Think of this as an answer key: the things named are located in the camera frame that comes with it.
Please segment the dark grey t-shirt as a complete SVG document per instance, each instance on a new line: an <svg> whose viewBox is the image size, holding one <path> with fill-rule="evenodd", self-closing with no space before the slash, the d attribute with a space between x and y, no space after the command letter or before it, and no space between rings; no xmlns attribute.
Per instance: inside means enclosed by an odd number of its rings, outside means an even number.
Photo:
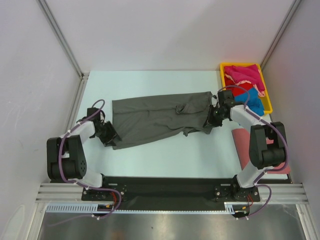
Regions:
<svg viewBox="0 0 320 240"><path fill-rule="evenodd" d="M120 139L114 150L126 149L212 127L205 121L212 104L210 91L135 97L112 101L112 125Z"/></svg>

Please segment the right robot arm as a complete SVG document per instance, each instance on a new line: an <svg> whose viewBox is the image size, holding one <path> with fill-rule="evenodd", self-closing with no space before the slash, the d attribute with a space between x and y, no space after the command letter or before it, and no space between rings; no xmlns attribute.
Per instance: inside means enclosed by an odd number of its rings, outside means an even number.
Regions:
<svg viewBox="0 0 320 240"><path fill-rule="evenodd" d="M249 189L256 185L266 173L284 170L289 161L286 132L283 123L269 122L250 110L247 102L235 100L231 90L220 89L217 106L211 105L204 127L221 127L229 119L242 126L249 133L249 162L235 176L236 185L230 188L231 196L242 201Z"/></svg>

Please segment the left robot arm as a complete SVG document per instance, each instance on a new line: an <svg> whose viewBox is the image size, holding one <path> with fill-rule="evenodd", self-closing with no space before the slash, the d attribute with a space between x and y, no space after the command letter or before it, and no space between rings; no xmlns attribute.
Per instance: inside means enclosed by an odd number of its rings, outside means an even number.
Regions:
<svg viewBox="0 0 320 240"><path fill-rule="evenodd" d="M110 121L105 120L103 110L90 107L87 115L62 136L49 138L46 142L47 175L53 183L79 183L93 187L93 194L100 200L110 196L111 188L103 183L103 175L87 165L83 144L99 138L105 147L113 147L120 140Z"/></svg>

